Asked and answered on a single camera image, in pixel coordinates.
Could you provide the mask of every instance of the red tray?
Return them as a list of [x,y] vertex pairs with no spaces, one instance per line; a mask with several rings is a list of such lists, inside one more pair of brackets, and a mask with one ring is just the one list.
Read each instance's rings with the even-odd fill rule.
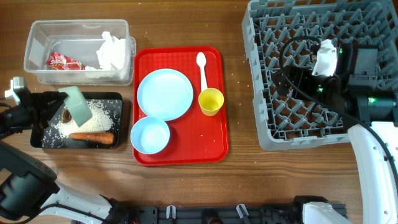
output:
[[134,59],[134,101],[132,123],[146,115],[139,108],[137,89],[144,77],[161,68],[182,72],[191,81],[193,101],[181,117],[168,121],[170,141],[165,149],[154,155],[145,155],[133,148],[136,160],[144,166],[165,166],[218,162],[228,153],[228,127],[225,105],[214,116],[205,116],[198,103],[200,94],[200,69],[196,63],[197,54],[206,56],[206,78],[208,87],[224,93],[223,65],[221,54],[210,46],[171,47],[144,49]]

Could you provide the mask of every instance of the gray dish rack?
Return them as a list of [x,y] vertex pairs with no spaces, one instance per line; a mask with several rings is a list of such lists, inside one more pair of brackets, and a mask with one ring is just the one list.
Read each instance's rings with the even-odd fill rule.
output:
[[[379,46],[379,88],[397,88],[398,18],[391,0],[252,0],[242,31],[251,66],[253,107],[260,146],[267,151],[348,142],[338,114],[313,102],[279,96],[271,74],[279,51],[292,37],[306,35],[342,43]],[[293,42],[284,65],[313,68],[309,42]]]

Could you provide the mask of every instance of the wooden table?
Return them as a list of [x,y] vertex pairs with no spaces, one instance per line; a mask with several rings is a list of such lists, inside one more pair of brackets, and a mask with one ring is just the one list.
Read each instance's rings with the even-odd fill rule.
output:
[[[37,20],[125,19],[138,50],[147,47],[213,45],[223,56],[229,154],[222,162],[194,166],[142,167],[132,157],[126,124],[116,150],[34,149],[30,131],[4,141],[34,156],[58,179],[86,193],[141,205],[260,205],[291,202],[296,195],[321,195],[347,204],[349,219],[362,222],[358,169],[349,144],[266,152],[259,146],[252,107],[251,71],[241,30],[247,1],[155,1],[25,3],[0,5],[0,91],[23,76],[33,92],[41,85],[23,69],[30,27]],[[118,91],[132,100],[132,86],[82,86],[83,91]],[[69,223],[38,217],[32,223]]]

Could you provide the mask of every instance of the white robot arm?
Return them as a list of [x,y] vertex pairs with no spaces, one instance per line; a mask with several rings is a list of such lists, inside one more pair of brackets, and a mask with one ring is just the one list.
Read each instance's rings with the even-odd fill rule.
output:
[[[41,208],[54,203],[59,203],[60,205],[66,205],[79,211],[90,213],[102,218],[103,220],[108,217],[109,212],[112,209],[112,205],[104,197],[100,195],[84,194],[61,184],[59,181],[55,181],[55,183],[58,185],[60,190],[56,194],[52,194],[49,199],[44,202]],[[86,224],[102,223],[99,219],[59,207],[50,207],[40,213],[40,215],[58,215]]]
[[[390,153],[398,156],[398,128],[392,122],[373,122],[373,130],[387,144]],[[398,223],[397,189],[386,155],[375,137],[360,125],[348,130],[358,164],[359,181],[363,199],[363,223]],[[323,202],[309,202],[303,206],[304,224],[351,223],[335,212],[331,205]]]

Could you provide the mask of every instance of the white spoon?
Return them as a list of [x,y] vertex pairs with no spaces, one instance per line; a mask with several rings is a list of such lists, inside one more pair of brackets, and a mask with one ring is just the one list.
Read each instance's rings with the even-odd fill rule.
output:
[[200,67],[200,87],[201,90],[207,89],[207,81],[206,81],[206,74],[205,74],[205,65],[206,65],[206,57],[203,52],[199,52],[197,55],[197,64]]

